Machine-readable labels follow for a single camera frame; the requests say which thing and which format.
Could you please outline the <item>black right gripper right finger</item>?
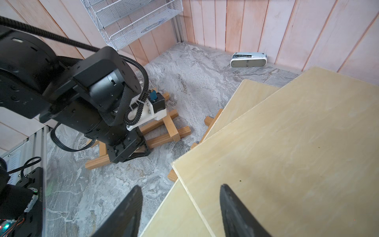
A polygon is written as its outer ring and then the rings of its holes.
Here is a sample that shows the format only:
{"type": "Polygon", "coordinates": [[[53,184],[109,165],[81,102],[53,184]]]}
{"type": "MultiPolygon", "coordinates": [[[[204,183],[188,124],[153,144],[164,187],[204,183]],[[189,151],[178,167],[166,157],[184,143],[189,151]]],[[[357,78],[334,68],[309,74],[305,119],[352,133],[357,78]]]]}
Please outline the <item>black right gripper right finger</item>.
{"type": "Polygon", "coordinates": [[[227,237],[270,236],[227,184],[220,187],[220,207],[227,237]]]}

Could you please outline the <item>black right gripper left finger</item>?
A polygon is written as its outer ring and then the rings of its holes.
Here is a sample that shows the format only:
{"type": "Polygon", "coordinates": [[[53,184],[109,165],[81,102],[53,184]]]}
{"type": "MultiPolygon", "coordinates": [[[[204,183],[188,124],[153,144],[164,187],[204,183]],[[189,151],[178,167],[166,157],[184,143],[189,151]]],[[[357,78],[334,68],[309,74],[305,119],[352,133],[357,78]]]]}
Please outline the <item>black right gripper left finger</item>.
{"type": "Polygon", "coordinates": [[[92,237],[137,237],[142,206],[142,189],[136,185],[92,237]]]}

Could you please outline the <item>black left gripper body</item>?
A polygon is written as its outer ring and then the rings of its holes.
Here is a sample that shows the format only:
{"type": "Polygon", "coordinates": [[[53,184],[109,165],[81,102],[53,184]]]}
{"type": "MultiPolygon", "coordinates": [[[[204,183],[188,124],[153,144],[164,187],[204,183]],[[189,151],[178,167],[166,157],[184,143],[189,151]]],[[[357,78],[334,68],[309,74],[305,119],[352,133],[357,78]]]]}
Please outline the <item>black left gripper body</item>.
{"type": "Polygon", "coordinates": [[[121,125],[111,127],[108,131],[100,131],[97,139],[106,144],[110,162],[115,164],[146,157],[151,153],[151,149],[138,127],[132,131],[128,131],[121,125]]]}

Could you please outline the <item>plywood board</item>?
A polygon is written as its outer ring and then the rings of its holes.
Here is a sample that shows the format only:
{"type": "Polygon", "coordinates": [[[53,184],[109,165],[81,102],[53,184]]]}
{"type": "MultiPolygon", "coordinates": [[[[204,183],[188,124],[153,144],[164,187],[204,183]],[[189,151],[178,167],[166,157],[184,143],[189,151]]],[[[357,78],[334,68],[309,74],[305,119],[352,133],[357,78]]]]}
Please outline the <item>plywood board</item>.
{"type": "MultiPolygon", "coordinates": [[[[278,88],[243,80],[205,140],[268,98],[278,88]]],[[[179,178],[140,234],[141,237],[210,237],[179,178]]]]}
{"type": "Polygon", "coordinates": [[[314,67],[173,168],[214,237],[223,184],[274,237],[376,237],[379,88],[314,67]]]}

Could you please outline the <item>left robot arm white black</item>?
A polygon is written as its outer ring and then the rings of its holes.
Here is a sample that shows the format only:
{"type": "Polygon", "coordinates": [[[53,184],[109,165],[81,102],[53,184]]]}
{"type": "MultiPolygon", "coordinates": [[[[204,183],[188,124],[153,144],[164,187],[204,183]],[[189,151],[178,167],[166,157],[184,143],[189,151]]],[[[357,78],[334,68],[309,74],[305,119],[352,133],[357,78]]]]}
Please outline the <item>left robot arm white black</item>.
{"type": "Polygon", "coordinates": [[[81,60],[58,56],[39,38],[1,27],[1,106],[55,120],[105,143],[112,163],[150,153],[138,128],[147,88],[111,47],[81,60]]]}

